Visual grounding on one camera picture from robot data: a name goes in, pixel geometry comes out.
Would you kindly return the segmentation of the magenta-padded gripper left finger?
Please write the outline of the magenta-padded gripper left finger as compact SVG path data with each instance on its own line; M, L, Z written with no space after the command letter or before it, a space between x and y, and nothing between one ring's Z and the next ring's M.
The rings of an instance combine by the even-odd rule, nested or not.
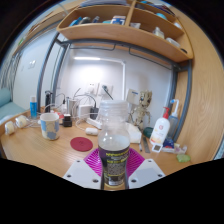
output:
M75 160L63 178L83 188L99 190L101 188L99 150L94 149L83 160Z

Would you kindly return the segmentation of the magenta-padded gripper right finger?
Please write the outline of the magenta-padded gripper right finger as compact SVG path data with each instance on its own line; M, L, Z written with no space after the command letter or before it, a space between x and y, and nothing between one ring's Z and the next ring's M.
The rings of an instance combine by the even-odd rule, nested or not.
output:
M141 188L165 176L153 159L144 159L134 149L129 150L126 163L126 176L129 189Z

